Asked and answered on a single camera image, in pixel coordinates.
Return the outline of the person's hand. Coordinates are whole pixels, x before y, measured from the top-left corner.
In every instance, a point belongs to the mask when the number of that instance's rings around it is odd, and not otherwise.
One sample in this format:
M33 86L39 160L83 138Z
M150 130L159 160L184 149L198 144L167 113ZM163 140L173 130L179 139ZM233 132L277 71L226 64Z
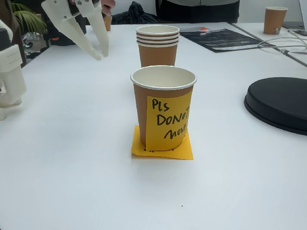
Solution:
M100 0L102 5L102 13L111 16L111 10L115 7L115 0Z

